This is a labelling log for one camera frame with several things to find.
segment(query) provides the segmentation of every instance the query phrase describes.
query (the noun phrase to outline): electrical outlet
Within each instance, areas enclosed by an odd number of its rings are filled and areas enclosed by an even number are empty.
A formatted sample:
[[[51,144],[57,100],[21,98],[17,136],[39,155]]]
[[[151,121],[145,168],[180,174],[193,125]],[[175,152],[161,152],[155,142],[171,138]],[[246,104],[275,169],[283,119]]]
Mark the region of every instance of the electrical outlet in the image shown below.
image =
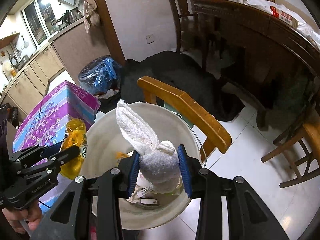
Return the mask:
[[[146,39],[147,39],[147,44],[153,43],[155,41],[155,37],[153,36],[153,34],[147,35]]]

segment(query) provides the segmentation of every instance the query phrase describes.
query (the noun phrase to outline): dark wooden table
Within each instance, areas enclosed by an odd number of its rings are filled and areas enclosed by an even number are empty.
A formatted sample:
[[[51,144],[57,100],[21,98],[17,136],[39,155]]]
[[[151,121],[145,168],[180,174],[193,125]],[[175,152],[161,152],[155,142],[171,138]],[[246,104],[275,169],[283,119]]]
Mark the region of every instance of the dark wooden table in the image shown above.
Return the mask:
[[[266,109],[272,108],[282,81],[294,82],[306,70],[310,76],[320,77],[320,52],[283,21],[232,1],[191,1],[203,41],[209,33],[218,31],[223,40],[239,48],[236,63],[222,69],[221,76],[256,102],[259,129],[265,128]],[[204,69],[207,54],[204,49]]]

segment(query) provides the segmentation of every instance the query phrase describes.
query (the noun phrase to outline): metal screw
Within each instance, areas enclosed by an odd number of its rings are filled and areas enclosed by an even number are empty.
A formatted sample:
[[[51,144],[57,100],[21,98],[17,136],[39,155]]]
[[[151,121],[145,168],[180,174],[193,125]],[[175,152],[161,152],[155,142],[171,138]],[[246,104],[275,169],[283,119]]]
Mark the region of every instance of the metal screw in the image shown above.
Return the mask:
[[[238,183],[244,183],[244,178],[241,176],[236,176],[235,181]]]
[[[207,175],[209,173],[209,170],[206,169],[206,168],[202,168],[199,170],[199,173],[202,174],[202,175]]]
[[[113,175],[116,175],[116,174],[118,174],[119,172],[120,172],[120,169],[118,169],[118,168],[113,168],[113,169],[110,171],[110,173],[113,174]]]
[[[75,182],[76,183],[80,183],[82,181],[83,181],[83,177],[82,176],[78,176],[78,177],[75,178]]]

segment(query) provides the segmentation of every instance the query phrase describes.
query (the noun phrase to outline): blue plastic bag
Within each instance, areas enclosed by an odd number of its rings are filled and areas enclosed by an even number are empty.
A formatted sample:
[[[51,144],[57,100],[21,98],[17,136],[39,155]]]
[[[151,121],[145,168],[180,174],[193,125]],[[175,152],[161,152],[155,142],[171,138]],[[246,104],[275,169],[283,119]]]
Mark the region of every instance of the blue plastic bag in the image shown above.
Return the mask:
[[[119,89],[121,67],[109,55],[99,57],[79,73],[80,86],[94,96],[103,95],[109,89]]]

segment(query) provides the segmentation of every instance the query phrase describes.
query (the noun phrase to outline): kitchen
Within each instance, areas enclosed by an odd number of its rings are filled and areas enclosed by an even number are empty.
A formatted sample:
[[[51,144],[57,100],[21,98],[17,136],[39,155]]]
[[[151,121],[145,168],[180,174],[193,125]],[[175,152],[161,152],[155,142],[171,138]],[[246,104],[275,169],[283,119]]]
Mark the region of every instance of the kitchen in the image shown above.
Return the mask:
[[[100,28],[86,33],[84,0],[18,0],[0,27],[0,104],[22,122],[52,86],[109,54]]]

